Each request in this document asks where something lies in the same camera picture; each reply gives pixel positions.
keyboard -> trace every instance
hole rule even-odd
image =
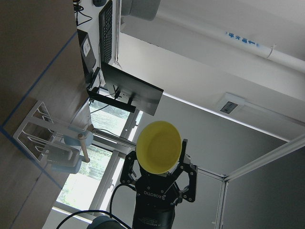
[[[101,62],[109,63],[112,56],[112,1],[99,14]]]

ceiling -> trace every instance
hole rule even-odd
[[[228,117],[291,140],[305,133],[304,73],[204,36],[175,18],[276,44],[276,50],[305,60],[304,11],[305,1],[298,0],[162,0],[153,21],[124,18],[119,63],[212,112],[220,113],[216,106],[225,92],[242,97],[268,111],[244,106]]]

metal post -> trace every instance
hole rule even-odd
[[[223,228],[223,220],[224,220],[224,204],[225,199],[227,196],[228,190],[228,182],[222,181],[221,188],[220,188],[220,195],[219,195],[219,202],[218,202],[218,209],[216,215],[216,222],[215,222],[215,229],[222,229]]]
[[[305,146],[305,135],[301,135],[291,140],[290,142],[287,142],[286,144],[270,151],[269,153],[259,157],[258,159],[246,164],[245,166],[242,166],[241,168],[233,171],[227,177],[225,177],[224,180],[225,181],[234,180],[259,167],[262,167],[270,162],[273,162],[276,159],[279,159],[287,154],[290,154],[304,146]]]

computer monitor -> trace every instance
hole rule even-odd
[[[163,89],[104,62],[101,63],[101,69],[109,94],[115,100],[92,93],[89,93],[90,96],[94,95],[94,99],[98,101],[106,104],[111,103],[110,105],[112,106],[130,112],[134,112],[135,108],[137,108],[147,114],[155,114],[164,91]]]

yellow bowl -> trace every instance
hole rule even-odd
[[[181,137],[176,127],[166,121],[157,121],[142,130],[136,154],[143,169],[149,173],[161,174],[176,164],[181,148]]]

